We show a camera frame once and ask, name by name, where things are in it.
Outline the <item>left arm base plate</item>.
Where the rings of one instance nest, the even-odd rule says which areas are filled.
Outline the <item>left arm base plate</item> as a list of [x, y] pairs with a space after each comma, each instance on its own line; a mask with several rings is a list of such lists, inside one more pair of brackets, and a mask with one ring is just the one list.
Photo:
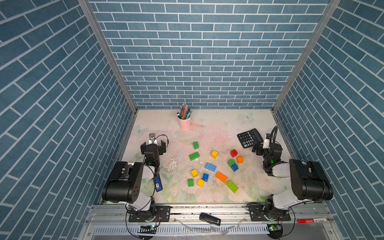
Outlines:
[[165, 205], [155, 205], [150, 207], [148, 211], [130, 211], [128, 214], [128, 222], [130, 223], [154, 223], [157, 222], [169, 222], [171, 213], [171, 207]]

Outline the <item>long orange lego brick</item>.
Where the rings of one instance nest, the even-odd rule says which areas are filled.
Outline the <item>long orange lego brick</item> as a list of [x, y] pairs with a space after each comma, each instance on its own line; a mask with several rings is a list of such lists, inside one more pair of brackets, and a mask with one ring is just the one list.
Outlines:
[[219, 179], [220, 181], [222, 181], [223, 183], [226, 183], [228, 180], [228, 177], [226, 175], [222, 174], [221, 172], [216, 173], [216, 178]]

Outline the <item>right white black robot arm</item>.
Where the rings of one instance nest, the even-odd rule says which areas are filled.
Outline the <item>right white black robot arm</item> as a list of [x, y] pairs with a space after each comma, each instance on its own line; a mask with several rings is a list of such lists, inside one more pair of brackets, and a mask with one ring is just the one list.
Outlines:
[[291, 187], [279, 194], [271, 194], [261, 204], [248, 204], [251, 221], [290, 221], [289, 211], [305, 203], [320, 203], [333, 198], [332, 186], [318, 162], [280, 159], [282, 147], [273, 143], [254, 145], [252, 151], [263, 157], [263, 169], [270, 177], [288, 178]]

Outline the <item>long light blue lego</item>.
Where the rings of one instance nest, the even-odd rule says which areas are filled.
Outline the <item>long light blue lego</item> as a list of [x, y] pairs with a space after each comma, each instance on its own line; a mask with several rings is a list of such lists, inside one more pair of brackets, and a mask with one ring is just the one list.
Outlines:
[[215, 165], [210, 164], [210, 163], [206, 163], [205, 168], [206, 168], [207, 170], [209, 170], [209, 171], [212, 171], [212, 172], [215, 172], [216, 169], [217, 169], [217, 167], [216, 167]]

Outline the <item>red lego brick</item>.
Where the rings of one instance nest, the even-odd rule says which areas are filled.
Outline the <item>red lego brick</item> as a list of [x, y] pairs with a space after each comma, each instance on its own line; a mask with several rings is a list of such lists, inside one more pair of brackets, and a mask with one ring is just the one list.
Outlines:
[[236, 150], [232, 150], [230, 152], [230, 155], [234, 158], [234, 157], [236, 157], [238, 155], [238, 152]]

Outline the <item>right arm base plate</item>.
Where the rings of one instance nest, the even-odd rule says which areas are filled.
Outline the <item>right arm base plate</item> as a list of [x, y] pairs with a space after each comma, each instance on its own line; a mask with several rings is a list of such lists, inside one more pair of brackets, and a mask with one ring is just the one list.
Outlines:
[[288, 210], [280, 210], [275, 207], [265, 206], [261, 204], [248, 204], [245, 206], [249, 211], [252, 222], [262, 221], [290, 221], [291, 217]]

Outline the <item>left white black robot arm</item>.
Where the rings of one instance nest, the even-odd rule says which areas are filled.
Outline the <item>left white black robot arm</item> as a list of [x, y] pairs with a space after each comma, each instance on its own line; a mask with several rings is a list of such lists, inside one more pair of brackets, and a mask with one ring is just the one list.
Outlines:
[[160, 156], [163, 155], [168, 142], [156, 140], [141, 145], [144, 159], [141, 162], [129, 164], [127, 162], [115, 163], [102, 190], [102, 199], [115, 204], [125, 204], [130, 222], [160, 221], [165, 210], [156, 207], [154, 195], [147, 195], [141, 191], [143, 179], [153, 180], [154, 192], [163, 190], [160, 171]]

